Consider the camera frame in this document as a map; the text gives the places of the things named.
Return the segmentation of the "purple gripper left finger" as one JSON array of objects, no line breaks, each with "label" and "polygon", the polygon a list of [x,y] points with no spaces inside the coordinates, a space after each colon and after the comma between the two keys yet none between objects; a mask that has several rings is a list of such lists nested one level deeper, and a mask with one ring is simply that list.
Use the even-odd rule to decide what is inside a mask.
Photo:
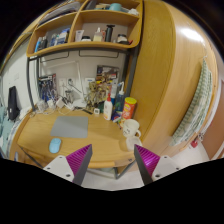
[{"label": "purple gripper left finger", "polygon": [[91,157],[92,145],[87,145],[68,156],[57,156],[44,170],[80,186]]}]

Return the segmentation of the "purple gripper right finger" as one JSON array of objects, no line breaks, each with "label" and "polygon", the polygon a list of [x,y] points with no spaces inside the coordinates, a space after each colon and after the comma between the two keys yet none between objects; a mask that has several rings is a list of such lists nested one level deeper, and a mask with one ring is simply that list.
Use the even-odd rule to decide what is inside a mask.
[{"label": "purple gripper right finger", "polygon": [[180,170],[168,155],[158,156],[137,144],[134,145],[134,156],[145,185]]}]

